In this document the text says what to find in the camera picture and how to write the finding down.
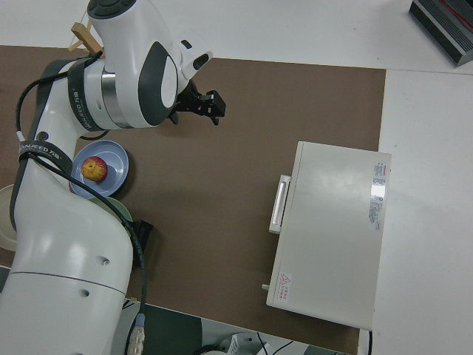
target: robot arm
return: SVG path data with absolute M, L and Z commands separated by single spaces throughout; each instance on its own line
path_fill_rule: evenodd
M 192 35 L 173 40 L 150 0 L 91 0 L 88 14 L 106 57 L 48 67 L 67 79 L 39 87 L 23 153 L 41 151 L 67 172 L 86 132 L 156 126 L 180 110 L 223 116 L 218 94 L 199 94 L 191 80 L 211 52 Z M 11 212 L 17 250 L 0 295 L 0 352 L 109 355 L 132 267 L 125 228 L 28 159 Z
M 87 103 L 100 128 L 156 126 L 180 110 L 177 96 L 212 58 L 212 52 L 192 32 L 173 40 L 150 1 L 115 1 L 109 6 L 110 2 L 103 6 L 104 1 L 92 0 L 88 6 L 106 57 L 99 68 L 91 69 L 96 74 L 86 87 L 99 90 L 101 86 L 100 104 L 106 110 L 93 99 L 88 98 Z M 207 111 L 207 115 L 215 118 L 224 112 L 225 104 L 219 112 Z

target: black cable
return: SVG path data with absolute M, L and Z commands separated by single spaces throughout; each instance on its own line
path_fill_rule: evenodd
M 261 342 L 261 346 L 263 347 L 263 350 L 265 351 L 265 354 L 266 354 L 266 355 L 269 355 L 268 352 L 266 351 L 265 344 L 264 344 L 264 342 L 262 341 L 261 336 L 259 335 L 259 332 L 257 331 L 256 334 L 258 334 L 259 342 Z
M 90 64 L 94 63 L 97 61 L 102 56 L 102 52 L 97 52 L 94 54 L 88 61 L 85 62 L 84 67 L 87 68 Z M 60 72 L 59 74 L 54 74 L 51 76 L 47 76 L 44 78 L 39 78 L 38 80 L 34 80 L 30 85 L 28 85 L 23 92 L 21 93 L 18 102 L 16 103 L 16 112 L 15 112 L 15 126 L 16 126 L 16 131 L 21 132 L 21 106 L 23 106 L 23 101 L 27 97 L 28 92 L 31 91 L 33 87 L 35 87 L 38 84 L 45 84 L 49 83 L 51 81 L 56 81 L 58 79 L 66 78 L 67 77 L 67 72 Z
M 104 196 L 100 195 L 98 192 L 96 192 L 94 189 L 91 189 L 84 183 L 80 182 L 79 180 L 74 179 L 72 176 L 69 176 L 62 170 L 55 168 L 54 166 L 49 165 L 42 159 L 40 159 L 36 154 L 34 153 L 28 153 L 29 158 L 33 159 L 36 163 L 39 165 L 43 166 L 44 168 L 50 170 L 51 172 L 54 172 L 55 174 L 61 176 L 62 178 L 68 180 L 70 183 L 73 183 L 82 189 L 86 190 L 88 193 L 91 195 L 94 195 L 97 199 L 99 199 L 102 203 L 104 203 L 108 208 L 110 208 L 118 217 L 118 219 L 121 221 L 121 224 L 125 229 L 130 233 L 130 238 L 132 240 L 133 247 L 135 248 L 135 251 L 137 253 L 138 261 L 140 263 L 140 269 L 141 269 L 141 304 L 140 304 L 140 313 L 144 313 L 144 308 L 146 304 L 146 292 L 148 289 L 148 284 L 146 280 L 146 266 L 145 266 L 145 260 L 143 256 L 143 250 L 141 249 L 140 241 L 138 240 L 138 237 L 135 233 L 135 230 L 133 230 L 132 224 L 130 221 L 128 221 L 125 216 L 113 205 L 111 204 Z
M 96 141 L 97 139 L 101 139 L 109 134 L 110 131 L 103 131 L 101 134 L 96 135 L 95 137 L 86 137 L 85 135 L 80 136 L 80 139 L 84 139 L 85 141 Z
M 371 355 L 372 350 L 372 331 L 368 332 L 370 339 L 368 340 L 368 355 Z
M 274 352 L 273 352 L 273 355 L 274 355 L 275 353 L 278 353 L 280 350 L 284 349 L 286 346 L 291 345 L 293 342 L 294 342 L 294 341 L 290 341 L 288 344 L 283 345 L 281 348 L 279 348 L 278 350 L 274 351 Z
M 268 352 L 266 351 L 266 348 L 265 348 L 265 344 L 263 342 L 263 340 L 261 339 L 261 336 L 259 335 L 259 332 L 256 332 L 256 334 L 258 334 L 258 339 L 259 339 L 259 342 L 261 342 L 261 346 L 263 347 L 263 350 L 265 351 L 265 354 L 266 355 L 269 355 Z M 273 352 L 273 355 L 276 354 L 276 353 L 279 353 L 282 349 L 284 349 L 285 347 L 291 345 L 294 341 L 291 340 L 288 344 L 286 345 L 283 345 L 281 348 L 277 349 L 276 351 Z
M 123 307 L 121 310 L 130 308 L 130 307 L 133 306 L 133 305 L 134 305 L 134 303 L 130 303 L 129 305 L 126 305 L 125 307 Z

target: red apple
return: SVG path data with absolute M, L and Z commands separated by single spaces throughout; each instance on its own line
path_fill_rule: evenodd
M 82 175 L 89 180 L 100 183 L 106 177 L 108 172 L 106 163 L 102 158 L 99 157 L 88 157 L 82 163 L 81 167 Z

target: white plate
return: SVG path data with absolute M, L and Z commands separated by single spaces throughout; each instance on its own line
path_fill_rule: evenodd
M 10 200 L 13 185 L 0 190 L 0 248 L 16 250 L 16 231 L 10 222 Z

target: brown table surface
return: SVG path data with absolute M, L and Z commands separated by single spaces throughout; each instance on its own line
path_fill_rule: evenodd
M 0 186 L 17 167 L 19 93 L 51 60 L 82 52 L 0 47 Z M 154 129 L 111 132 L 130 159 L 116 194 L 152 223 L 146 248 L 148 302 L 164 308 L 355 354 L 358 329 L 265 304 L 278 237 L 268 232 L 277 183 L 290 174 L 298 141 L 377 150 L 383 70 L 213 59 L 196 79 L 227 103 L 215 127 L 180 116 Z M 24 131 L 34 108 L 24 108 Z M 78 149 L 85 146 L 80 141 Z M 0 250 L 0 263 L 13 253 Z M 133 271 L 130 296 L 140 296 Z

